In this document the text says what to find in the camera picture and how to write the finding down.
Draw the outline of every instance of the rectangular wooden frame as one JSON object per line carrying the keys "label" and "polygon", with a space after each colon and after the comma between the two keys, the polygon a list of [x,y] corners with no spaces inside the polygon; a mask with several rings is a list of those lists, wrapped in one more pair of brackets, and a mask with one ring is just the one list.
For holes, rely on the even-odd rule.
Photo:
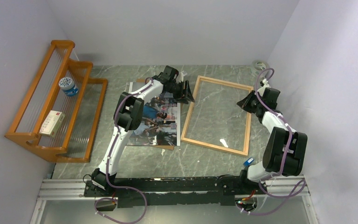
{"label": "rectangular wooden frame", "polygon": [[[234,88],[237,88],[237,89],[247,90],[249,92],[253,90],[252,86],[242,85],[242,84],[238,84],[238,83],[232,83],[232,82],[223,81],[223,80],[219,80],[219,79],[215,79],[215,78],[209,78],[209,77],[205,77],[205,76],[198,76],[197,82],[195,83],[194,93],[193,93],[194,99],[196,99],[196,97],[197,97],[198,88],[199,88],[200,83],[202,81],[209,82],[209,83],[220,84],[220,85],[226,85],[226,86],[234,87]],[[251,121],[251,116],[252,116],[251,113],[247,113],[247,116],[246,116],[245,140],[244,140],[244,144],[243,144],[244,147],[243,147],[242,151],[239,151],[239,150],[235,150],[235,149],[232,149],[232,148],[226,148],[226,147],[217,146],[217,145],[214,145],[214,144],[210,144],[210,143],[206,143],[206,142],[186,138],[187,129],[189,127],[190,118],[191,118],[191,115],[192,115],[192,112],[193,112],[193,108],[194,108],[194,103],[191,102],[190,106],[189,106],[189,111],[187,112],[187,117],[186,117],[185,125],[183,127],[182,135],[180,137],[180,139],[182,141],[187,142],[187,143],[191,143],[191,144],[195,144],[195,145],[198,145],[198,146],[208,147],[208,148],[211,148],[211,149],[217,149],[217,150],[220,150],[220,151],[223,151],[223,152],[237,154],[237,155],[248,155],[249,140],[250,140],[250,121]]]}

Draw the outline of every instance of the white wall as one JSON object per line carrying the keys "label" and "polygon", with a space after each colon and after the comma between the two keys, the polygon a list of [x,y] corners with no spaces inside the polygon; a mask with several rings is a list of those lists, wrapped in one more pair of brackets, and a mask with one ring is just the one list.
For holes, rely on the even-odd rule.
{"label": "white wall", "polygon": [[358,0],[300,0],[268,61],[320,223],[358,223]]}
{"label": "white wall", "polygon": [[267,60],[298,0],[48,0],[95,65]]}
{"label": "white wall", "polygon": [[52,39],[66,39],[45,0],[0,0],[0,224],[29,223],[49,163],[3,136]]}

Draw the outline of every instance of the glass pane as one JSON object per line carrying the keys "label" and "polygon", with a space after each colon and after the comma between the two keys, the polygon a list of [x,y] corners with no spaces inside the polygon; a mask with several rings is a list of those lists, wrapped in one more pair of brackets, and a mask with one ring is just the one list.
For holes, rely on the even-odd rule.
{"label": "glass pane", "polygon": [[[264,197],[258,199],[261,207]],[[282,199],[268,198],[257,212],[268,212],[276,208]],[[115,209],[104,214],[122,222],[136,220],[143,207]],[[94,201],[47,201],[41,224],[112,224],[114,222],[94,214]],[[222,224],[222,223],[274,223],[308,224],[303,199],[296,196],[288,200],[277,212],[268,216],[250,216],[235,206],[219,204],[148,206],[145,217],[138,224]]]}
{"label": "glass pane", "polygon": [[247,113],[236,103],[248,93],[201,81],[186,137],[243,151]]}

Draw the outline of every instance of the white box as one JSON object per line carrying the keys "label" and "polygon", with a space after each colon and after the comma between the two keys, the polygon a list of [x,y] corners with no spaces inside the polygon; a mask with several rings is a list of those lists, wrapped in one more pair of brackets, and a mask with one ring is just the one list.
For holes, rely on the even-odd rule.
{"label": "white box", "polygon": [[48,113],[46,119],[44,120],[39,133],[41,135],[46,135],[54,138],[64,118],[64,113],[59,111],[50,111],[50,113]]}

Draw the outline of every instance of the wooden shelf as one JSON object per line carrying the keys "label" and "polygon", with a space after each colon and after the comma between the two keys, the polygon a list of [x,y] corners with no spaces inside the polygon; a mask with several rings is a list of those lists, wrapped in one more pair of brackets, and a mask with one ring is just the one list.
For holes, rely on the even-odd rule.
{"label": "wooden shelf", "polygon": [[[89,162],[96,134],[96,128],[102,109],[108,81],[103,78],[90,78],[93,64],[79,62],[69,58],[75,43],[68,40],[54,40],[48,49],[42,64],[31,83],[22,104],[5,137],[49,162]],[[71,77],[79,88],[78,94],[66,96],[58,82],[63,77]],[[78,132],[74,134],[74,124],[82,103],[86,88],[99,85],[98,103],[94,118],[88,125],[88,136],[76,144],[83,150],[81,157],[68,156]],[[39,130],[50,110],[61,111],[66,117],[54,138],[42,136]]]}

